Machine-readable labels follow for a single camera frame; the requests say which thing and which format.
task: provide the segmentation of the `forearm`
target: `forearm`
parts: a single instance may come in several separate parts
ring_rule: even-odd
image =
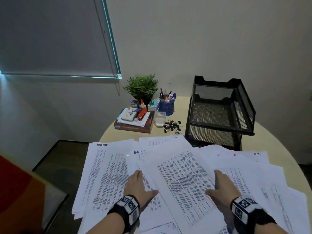
[[[265,225],[256,224],[255,234],[287,234],[287,232],[275,223]]]
[[[122,234],[124,222],[118,213],[106,215],[98,224],[96,224],[87,234]]]

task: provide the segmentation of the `white wall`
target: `white wall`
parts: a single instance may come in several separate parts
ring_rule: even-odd
[[[129,105],[122,86],[153,74],[189,96],[194,75],[242,79],[256,120],[300,163],[312,162],[312,0],[106,0],[123,79],[12,80],[61,139],[98,141]]]
[[[0,154],[24,169],[32,170],[59,140],[0,74]]]

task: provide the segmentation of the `table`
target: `table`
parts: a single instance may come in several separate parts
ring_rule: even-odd
[[[182,122],[182,134],[185,132],[189,102],[190,97],[178,97],[174,102],[174,113],[166,117],[166,120],[180,120]],[[305,193],[307,196],[310,223],[312,224],[312,191],[299,165],[282,143],[257,122],[255,122],[254,132],[254,136],[243,135],[243,150],[267,151],[270,163],[284,168],[288,186]],[[174,132],[164,133],[164,129],[157,128],[155,125],[150,134],[115,130],[114,123],[112,123],[101,137],[100,142],[115,142],[126,139],[139,141],[140,137],[167,136],[171,134],[174,134]]]

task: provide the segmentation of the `colorful fabric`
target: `colorful fabric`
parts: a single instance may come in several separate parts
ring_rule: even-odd
[[[66,194],[0,156],[0,233],[41,233]]]

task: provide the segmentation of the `brown book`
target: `brown book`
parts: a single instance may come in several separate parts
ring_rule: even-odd
[[[145,123],[144,127],[141,126],[132,126],[132,125],[127,125],[118,122],[118,120],[115,120],[114,127],[116,130],[129,130],[129,131],[135,131],[135,132],[142,132],[142,133],[151,133],[153,124],[154,124],[154,114],[155,112],[150,112],[149,117]]]

